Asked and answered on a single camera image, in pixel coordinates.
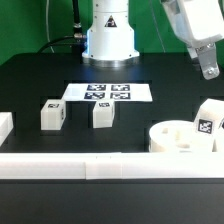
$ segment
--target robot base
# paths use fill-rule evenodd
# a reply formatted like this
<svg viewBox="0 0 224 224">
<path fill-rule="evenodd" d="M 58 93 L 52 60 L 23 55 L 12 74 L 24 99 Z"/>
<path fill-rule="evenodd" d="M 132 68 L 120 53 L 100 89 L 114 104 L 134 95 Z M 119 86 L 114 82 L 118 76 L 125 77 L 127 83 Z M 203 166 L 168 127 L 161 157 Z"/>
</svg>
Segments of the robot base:
<svg viewBox="0 0 224 224">
<path fill-rule="evenodd" d="M 83 57 L 84 64 L 90 64 L 97 67 L 103 68 L 119 68 L 128 65 L 134 65 L 139 63 L 139 56 L 128 58 L 125 60 L 96 60 L 93 58 L 85 58 Z"/>
</svg>

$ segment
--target black tabletop surface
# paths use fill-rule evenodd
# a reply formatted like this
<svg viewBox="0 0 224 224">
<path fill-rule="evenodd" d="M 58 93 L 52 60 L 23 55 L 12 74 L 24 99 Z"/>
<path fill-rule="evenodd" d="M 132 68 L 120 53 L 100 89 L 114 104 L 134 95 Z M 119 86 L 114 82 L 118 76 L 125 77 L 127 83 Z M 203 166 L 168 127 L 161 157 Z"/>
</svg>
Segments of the black tabletop surface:
<svg viewBox="0 0 224 224">
<path fill-rule="evenodd" d="M 116 102 L 112 128 L 93 129 L 93 102 L 68 102 L 61 131 L 40 130 L 47 99 L 69 83 L 148 83 L 153 102 Z M 102 69 L 70 54 L 20 54 L 0 67 L 0 111 L 14 129 L 1 146 L 16 152 L 145 152 L 164 120 L 192 121 L 207 98 L 223 99 L 224 75 L 207 81 L 185 54 L 144 54 L 138 65 Z M 1 180 L 0 222 L 222 224 L 223 179 Z"/>
<path fill-rule="evenodd" d="M 153 102 L 116 102 L 112 128 L 93 129 L 94 102 L 67 102 L 61 131 L 41 131 L 40 110 L 69 83 L 148 83 Z M 193 121 L 207 98 L 222 99 L 224 75 L 205 80 L 185 54 L 144 54 L 123 68 L 83 65 L 71 54 L 20 54 L 0 67 L 0 111 L 14 130 L 0 152 L 145 152 L 149 129 L 164 120 Z"/>
</svg>

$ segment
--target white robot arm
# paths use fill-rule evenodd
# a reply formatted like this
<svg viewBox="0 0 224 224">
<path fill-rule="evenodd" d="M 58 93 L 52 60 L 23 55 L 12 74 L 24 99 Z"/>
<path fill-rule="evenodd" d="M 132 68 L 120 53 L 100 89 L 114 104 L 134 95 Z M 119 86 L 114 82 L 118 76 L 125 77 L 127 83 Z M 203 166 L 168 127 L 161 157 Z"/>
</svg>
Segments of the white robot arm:
<svg viewBox="0 0 224 224">
<path fill-rule="evenodd" d="M 161 0 L 175 35 L 198 58 L 205 79 L 219 75 L 215 42 L 224 38 L 218 0 Z"/>
</svg>

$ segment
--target white box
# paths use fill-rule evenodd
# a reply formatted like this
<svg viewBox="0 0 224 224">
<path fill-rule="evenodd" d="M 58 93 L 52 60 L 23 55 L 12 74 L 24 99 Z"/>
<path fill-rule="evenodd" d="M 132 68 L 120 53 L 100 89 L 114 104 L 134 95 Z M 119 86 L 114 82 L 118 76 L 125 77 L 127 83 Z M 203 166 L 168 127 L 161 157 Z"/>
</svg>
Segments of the white box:
<svg viewBox="0 0 224 224">
<path fill-rule="evenodd" d="M 114 114 L 114 99 L 98 100 L 93 109 L 93 128 L 112 127 Z"/>
<path fill-rule="evenodd" d="M 0 113 L 0 146 L 13 129 L 12 113 Z"/>
<path fill-rule="evenodd" d="M 65 118 L 65 100 L 48 100 L 41 110 L 41 130 L 61 130 Z"/>
</svg>

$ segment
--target foam block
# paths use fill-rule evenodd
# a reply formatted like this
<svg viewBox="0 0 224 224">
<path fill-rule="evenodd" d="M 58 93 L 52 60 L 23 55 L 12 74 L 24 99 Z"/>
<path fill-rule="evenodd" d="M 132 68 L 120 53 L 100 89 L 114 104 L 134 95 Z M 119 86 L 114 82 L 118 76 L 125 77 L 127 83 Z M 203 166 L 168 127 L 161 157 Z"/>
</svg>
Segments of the foam block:
<svg viewBox="0 0 224 224">
<path fill-rule="evenodd" d="M 65 118 L 65 101 L 48 100 L 41 110 L 41 130 L 60 130 Z"/>
<path fill-rule="evenodd" d="M 93 128 L 112 127 L 114 115 L 114 99 L 98 100 L 93 109 Z"/>
<path fill-rule="evenodd" d="M 0 113 L 0 146 L 13 129 L 12 113 Z"/>
</svg>

